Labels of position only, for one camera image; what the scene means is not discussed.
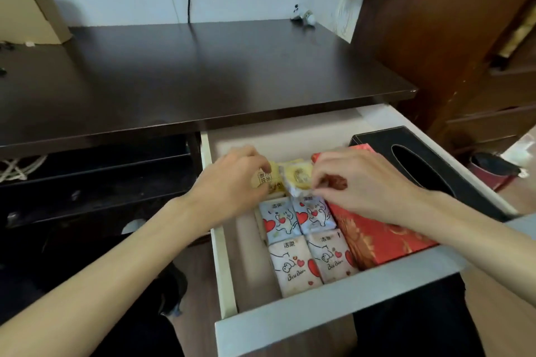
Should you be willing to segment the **dark brown wooden desk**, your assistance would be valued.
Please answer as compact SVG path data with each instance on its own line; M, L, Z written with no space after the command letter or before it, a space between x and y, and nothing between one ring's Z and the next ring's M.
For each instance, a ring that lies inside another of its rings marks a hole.
M290 20L73 28L0 50L0 159L412 99L417 87Z

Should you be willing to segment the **pale yellow snack packet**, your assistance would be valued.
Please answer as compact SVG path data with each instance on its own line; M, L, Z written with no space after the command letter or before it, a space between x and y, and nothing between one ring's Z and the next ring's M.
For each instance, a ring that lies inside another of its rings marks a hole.
M285 190L291 197L310 197L313 195L311 160L293 160L278 164L279 174Z

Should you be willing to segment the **white drawer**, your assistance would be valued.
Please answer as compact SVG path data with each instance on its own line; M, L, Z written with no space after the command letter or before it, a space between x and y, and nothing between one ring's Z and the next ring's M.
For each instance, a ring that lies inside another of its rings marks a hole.
M346 146L353 135L404 126L489 200L507 219L507 201L392 106L378 104L201 132L203 168L244 144L274 161L309 158ZM282 299L253 211L211 230L221 319L219 357L237 357L340 319L376 303L462 271L467 263L436 246L329 285Z

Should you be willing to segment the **person's right hand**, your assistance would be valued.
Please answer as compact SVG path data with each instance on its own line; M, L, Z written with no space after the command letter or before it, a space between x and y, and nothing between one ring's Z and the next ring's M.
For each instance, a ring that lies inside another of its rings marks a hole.
M312 168L312 188L348 186L349 212L418 230L437 212L433 195L404 177L376 152L344 149L320 154Z

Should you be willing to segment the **person's black trousers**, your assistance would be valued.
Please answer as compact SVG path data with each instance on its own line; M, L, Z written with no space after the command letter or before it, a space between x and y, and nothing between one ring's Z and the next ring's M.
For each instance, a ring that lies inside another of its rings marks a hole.
M215 345L209 323L216 319L214 272L194 273L187 279L169 264L104 337L90 357L185 357L168 315L181 301L197 307L186 313L183 339L187 346L208 352ZM486 357L465 300L460 274L415 289L353 313L357 340L341 357Z

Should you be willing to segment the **cartoon heart tissue packet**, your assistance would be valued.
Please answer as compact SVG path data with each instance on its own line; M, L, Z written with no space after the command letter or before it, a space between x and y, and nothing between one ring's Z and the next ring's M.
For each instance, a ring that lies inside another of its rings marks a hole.
M323 286L303 235L271 244L268 251L283 298Z
M284 196L261 202L258 210L262 221L261 231L266 234L268 245L302 235L289 197Z
M303 235L337 228L329 207L321 197L292 197L291 202Z
M309 233L305 239L324 284L360 272L340 229Z

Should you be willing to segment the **person's right forearm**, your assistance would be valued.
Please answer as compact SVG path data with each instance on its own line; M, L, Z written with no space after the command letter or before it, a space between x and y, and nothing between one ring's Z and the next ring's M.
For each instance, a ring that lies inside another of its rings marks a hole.
M418 227L536 308L536 213L505 223L440 192L429 192Z

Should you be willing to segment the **small white toy figurine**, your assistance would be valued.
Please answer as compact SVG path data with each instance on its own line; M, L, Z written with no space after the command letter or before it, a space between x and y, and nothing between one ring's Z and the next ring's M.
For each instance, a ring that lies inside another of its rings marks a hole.
M301 22L303 26L314 28L317 24L316 17L310 9L305 9L300 4L295 4L290 16L292 22Z

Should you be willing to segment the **black keyboard tray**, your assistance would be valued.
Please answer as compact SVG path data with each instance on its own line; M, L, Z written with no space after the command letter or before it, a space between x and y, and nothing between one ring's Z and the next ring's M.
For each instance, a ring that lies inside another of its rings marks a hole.
M24 158L0 168L0 227L180 196L202 170L199 148L186 134Z

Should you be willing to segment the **person's left forearm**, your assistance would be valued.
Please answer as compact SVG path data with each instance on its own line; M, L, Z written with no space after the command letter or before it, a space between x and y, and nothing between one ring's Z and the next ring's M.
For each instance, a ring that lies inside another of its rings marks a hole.
M0 326L0 357L89 357L153 279L210 227L169 201L143 227Z

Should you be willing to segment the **person's left hand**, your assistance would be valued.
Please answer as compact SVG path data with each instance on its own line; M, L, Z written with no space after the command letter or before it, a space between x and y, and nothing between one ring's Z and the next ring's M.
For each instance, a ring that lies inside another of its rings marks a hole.
M198 232L206 232L255 206L241 206L241 180L258 169L270 172L269 161L254 146L232 148L209 165L184 196L184 211Z

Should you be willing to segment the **brown wooden cabinet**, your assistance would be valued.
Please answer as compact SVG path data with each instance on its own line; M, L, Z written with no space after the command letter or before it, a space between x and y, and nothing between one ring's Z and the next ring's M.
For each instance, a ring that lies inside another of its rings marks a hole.
M364 0L352 45L417 88L397 110L457 158L536 126L536 0Z

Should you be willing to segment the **black leather tissue box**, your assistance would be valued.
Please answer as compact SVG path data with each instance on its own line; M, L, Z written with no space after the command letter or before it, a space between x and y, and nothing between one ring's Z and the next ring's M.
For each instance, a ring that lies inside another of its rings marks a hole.
M354 135L348 146L368 144L413 184L440 191L505 223L512 219L405 126Z

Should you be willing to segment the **red gold patterned packet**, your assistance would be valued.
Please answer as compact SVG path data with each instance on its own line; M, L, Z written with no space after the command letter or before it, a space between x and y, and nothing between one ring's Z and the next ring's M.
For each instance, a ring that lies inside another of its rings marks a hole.
M361 271L439 245L405 227L364 218L331 202L326 203Z

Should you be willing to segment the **red bin with black bag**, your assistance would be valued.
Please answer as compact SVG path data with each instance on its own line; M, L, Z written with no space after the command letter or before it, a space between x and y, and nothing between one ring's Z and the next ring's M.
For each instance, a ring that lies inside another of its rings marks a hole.
M472 154L467 167L494 192L499 192L523 173L523 169L489 152Z

